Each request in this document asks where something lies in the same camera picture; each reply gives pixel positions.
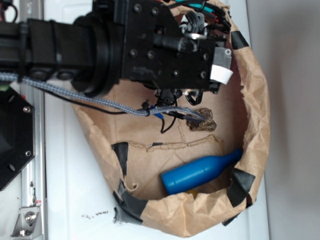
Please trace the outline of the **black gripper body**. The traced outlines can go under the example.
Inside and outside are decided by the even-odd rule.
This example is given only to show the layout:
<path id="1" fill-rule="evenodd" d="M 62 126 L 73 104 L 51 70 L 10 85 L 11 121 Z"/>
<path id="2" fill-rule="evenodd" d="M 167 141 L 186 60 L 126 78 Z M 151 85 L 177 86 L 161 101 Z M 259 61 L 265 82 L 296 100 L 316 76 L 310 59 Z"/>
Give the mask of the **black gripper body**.
<path id="1" fill-rule="evenodd" d="M 192 105 L 204 92 L 218 93 L 233 75 L 232 52 L 215 36 L 201 12 L 178 23 L 171 7 L 155 0 L 130 0 L 124 13 L 121 77 L 156 91 L 158 105 L 186 96 Z"/>

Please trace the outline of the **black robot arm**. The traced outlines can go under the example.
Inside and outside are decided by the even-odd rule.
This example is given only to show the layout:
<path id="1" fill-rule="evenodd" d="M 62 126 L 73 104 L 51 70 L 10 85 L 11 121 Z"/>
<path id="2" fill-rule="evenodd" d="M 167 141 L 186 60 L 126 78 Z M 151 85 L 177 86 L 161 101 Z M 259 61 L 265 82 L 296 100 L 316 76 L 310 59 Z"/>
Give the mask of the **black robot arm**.
<path id="1" fill-rule="evenodd" d="M 89 97 L 107 94 L 121 79 L 156 90 L 171 106 L 191 105 L 223 83 L 229 69 L 229 15 L 206 0 L 95 0 L 74 23 L 28 19 L 1 22 L 0 69 L 18 78 L 57 78 Z"/>

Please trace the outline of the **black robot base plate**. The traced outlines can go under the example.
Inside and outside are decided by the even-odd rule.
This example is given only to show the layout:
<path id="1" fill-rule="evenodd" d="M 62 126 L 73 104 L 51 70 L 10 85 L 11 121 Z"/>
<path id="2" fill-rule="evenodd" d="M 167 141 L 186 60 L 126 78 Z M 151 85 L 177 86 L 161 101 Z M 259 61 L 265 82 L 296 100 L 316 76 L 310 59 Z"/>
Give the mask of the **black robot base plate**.
<path id="1" fill-rule="evenodd" d="M 33 159 L 34 107 L 9 87 L 0 92 L 0 190 Z"/>

